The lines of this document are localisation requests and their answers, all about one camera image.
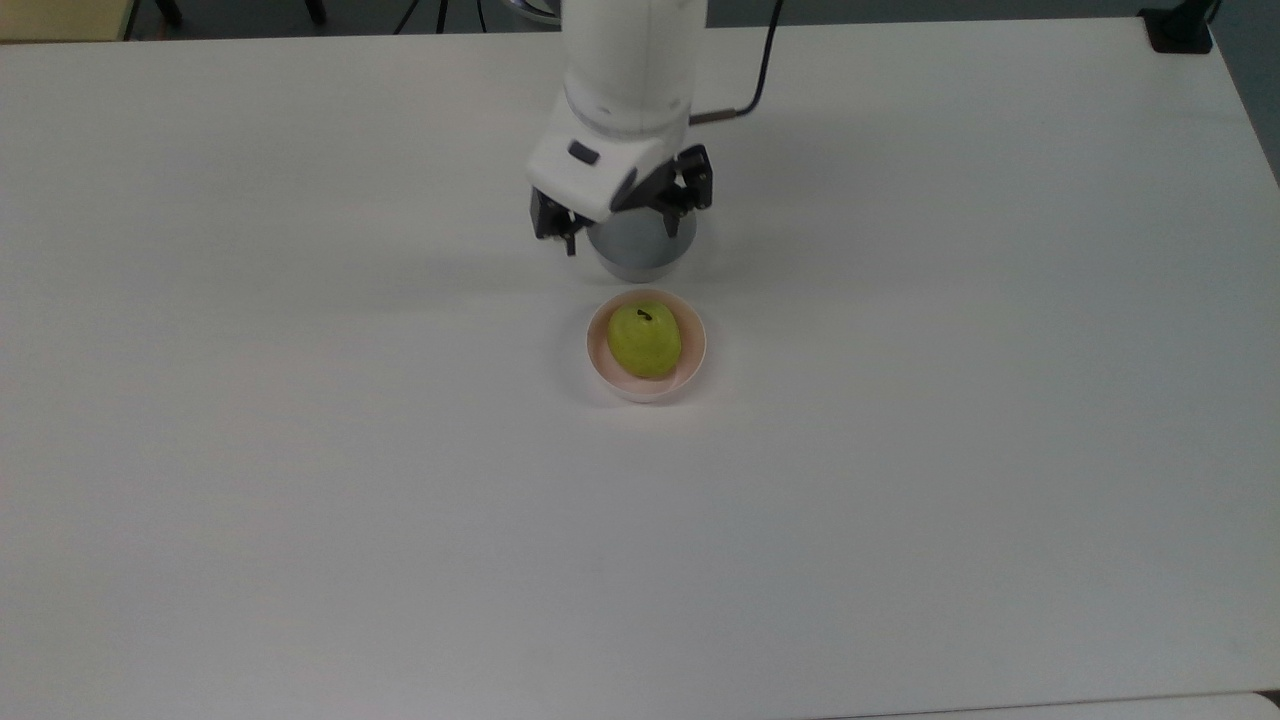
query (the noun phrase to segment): black mount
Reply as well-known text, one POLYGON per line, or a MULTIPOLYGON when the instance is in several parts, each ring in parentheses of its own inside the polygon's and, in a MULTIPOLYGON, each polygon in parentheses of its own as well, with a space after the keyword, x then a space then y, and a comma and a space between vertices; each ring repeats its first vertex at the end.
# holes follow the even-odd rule
POLYGON ((1204 55, 1213 49, 1204 15, 1220 0, 1185 0, 1172 10, 1146 8, 1138 17, 1147 23, 1147 37, 1156 53, 1204 55))
MULTIPOLYGON (((712 206, 712 163, 707 147, 694 145, 658 167, 643 182, 636 184, 636 173, 631 172, 613 196, 609 209, 614 213, 650 208, 662 213, 663 225, 668 237, 676 237, 680 220, 694 210, 712 206)), ((529 215, 534 220, 534 234, 540 240, 559 237, 564 241, 564 252, 575 255, 577 231, 589 228, 595 220, 584 218, 552 200, 536 187, 530 200, 529 215)))

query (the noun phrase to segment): chair leg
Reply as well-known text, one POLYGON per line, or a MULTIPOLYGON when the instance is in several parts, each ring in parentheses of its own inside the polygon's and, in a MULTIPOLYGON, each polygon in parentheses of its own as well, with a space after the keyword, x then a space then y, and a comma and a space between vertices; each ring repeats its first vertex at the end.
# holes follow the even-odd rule
POLYGON ((174 0, 156 0, 156 6, 160 8, 160 14, 164 15, 164 22, 172 24, 173 27, 182 26, 182 12, 178 10, 178 3, 174 0))
POLYGON ((329 15, 324 12, 324 0, 306 0, 307 12, 311 13, 311 22, 323 26, 329 15))

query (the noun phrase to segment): floor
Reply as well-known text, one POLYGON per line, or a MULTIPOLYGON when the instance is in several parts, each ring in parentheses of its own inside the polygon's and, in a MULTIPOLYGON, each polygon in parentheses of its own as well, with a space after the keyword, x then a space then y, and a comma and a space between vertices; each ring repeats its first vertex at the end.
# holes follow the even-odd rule
MULTIPOLYGON (((329 22, 315 26, 303 0, 177 0, 184 22, 166 27, 154 0, 140 0, 132 40, 390 35, 413 0, 325 0, 329 22)), ((404 33, 435 32, 442 0, 420 0, 404 33)), ((1012 18, 1133 17, 1176 0, 790 0, 783 24, 883 23, 1012 18)), ((708 24, 767 24, 772 0, 709 0, 708 24)), ((445 32, 548 32, 511 13, 502 0, 454 0, 445 32)), ((1231 69, 1271 169, 1280 178, 1280 1, 1224 0, 1213 35, 1231 69)))

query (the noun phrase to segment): cable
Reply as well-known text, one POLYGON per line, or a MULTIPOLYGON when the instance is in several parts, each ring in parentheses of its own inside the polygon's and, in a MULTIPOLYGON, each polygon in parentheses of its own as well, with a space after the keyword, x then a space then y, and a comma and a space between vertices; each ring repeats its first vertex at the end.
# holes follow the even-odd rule
POLYGON ((435 35, 444 35, 444 15, 449 13, 449 0, 440 0, 440 13, 435 15, 435 35))
POLYGON ((773 53, 773 33, 777 32, 778 18, 782 17, 782 1, 783 0, 777 0, 777 3, 773 4, 773 17, 769 18, 769 32, 764 36, 764 54, 760 55, 760 77, 755 81, 755 96, 751 97, 751 101, 748 102, 746 108, 742 108, 741 110, 726 108, 723 110, 712 110, 710 113, 690 115, 689 124, 700 126, 703 123, 741 118, 760 104, 760 96, 764 95, 764 78, 769 74, 769 55, 773 53))
POLYGON ((404 29, 404 23, 407 23, 407 22, 408 22, 408 17, 413 14, 413 10, 415 10, 416 8, 417 8, 417 0, 413 0, 412 3, 410 3, 410 5, 408 5, 408 10, 404 10, 404 17, 403 17, 403 18, 401 18, 401 22, 399 22, 399 24, 398 24, 398 26, 396 26, 396 31, 394 31, 394 32, 392 32, 392 35, 399 35, 399 31, 404 29))

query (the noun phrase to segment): gray cylindrical base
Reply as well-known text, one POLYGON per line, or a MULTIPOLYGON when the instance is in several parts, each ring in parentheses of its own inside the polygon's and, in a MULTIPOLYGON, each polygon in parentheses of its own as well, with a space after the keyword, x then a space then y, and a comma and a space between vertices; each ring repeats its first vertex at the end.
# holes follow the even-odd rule
POLYGON ((667 237, 662 215, 640 209, 618 213, 603 224, 591 225, 586 237, 595 247, 600 264, 616 278, 648 283, 676 268, 696 232, 698 217, 692 213, 680 220, 676 237, 667 237))

